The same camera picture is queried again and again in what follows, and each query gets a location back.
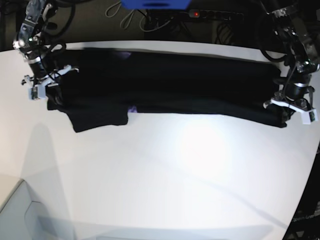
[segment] black cloth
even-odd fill
[[[102,49],[68,50],[61,66],[63,105],[74,130],[126,125],[128,108],[139,113],[221,114],[283,128],[278,107],[263,108],[279,88],[280,71],[267,63],[166,53]]]

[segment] white tabletop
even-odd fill
[[[255,49],[202,43],[68,45],[84,47],[266,61]],[[313,165],[318,122],[302,125],[297,113],[280,129],[223,115],[129,113],[126,126],[75,133],[65,114],[28,100],[20,82],[32,72],[16,51],[0,62],[0,173],[26,180],[62,239],[283,238]],[[319,80],[314,74],[316,106]]]

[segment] blue box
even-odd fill
[[[127,9],[186,9],[191,0],[122,0]]]

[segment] white table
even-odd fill
[[[266,61],[255,49],[202,43],[68,46],[84,47]],[[280,129],[223,115],[130,113],[126,126],[77,134],[65,114],[28,100],[20,82],[32,72],[16,51],[0,53],[0,62],[0,173],[28,183],[32,199],[48,208],[52,234],[100,240],[284,236],[316,155],[318,122],[302,125],[297,113]],[[319,80],[314,74],[316,106]]]

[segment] white cable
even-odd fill
[[[111,5],[110,7],[108,7],[108,8],[105,10],[104,15],[105,15],[107,18],[113,18],[115,15],[117,15],[117,13],[119,12],[121,6],[122,6],[121,1],[116,2],[115,4]],[[115,8],[115,7],[117,7],[117,8],[115,9],[115,12],[114,12],[112,15],[109,15],[109,12],[111,11],[111,9],[113,9],[113,8]],[[121,29],[127,29],[127,28],[130,26],[130,24],[131,24],[131,22],[132,22],[132,19],[133,19],[135,13],[136,13],[136,11],[137,11],[137,10],[135,10],[135,9],[131,10],[131,11],[129,12],[129,14],[126,15],[126,16],[122,19],[122,21],[120,22],[120,28],[121,28]],[[161,26],[156,27],[155,29],[145,30],[145,29],[141,26],[144,18],[146,18],[146,17],[143,16],[142,19],[140,20],[139,27],[140,27],[141,31],[143,31],[143,32],[145,32],[145,33],[154,32],[154,31],[157,31],[157,30],[163,28],[163,27],[167,26],[167,25],[171,22],[171,20],[173,19],[173,18],[171,18],[168,22],[166,22],[165,24],[163,24],[163,25],[161,25]]]

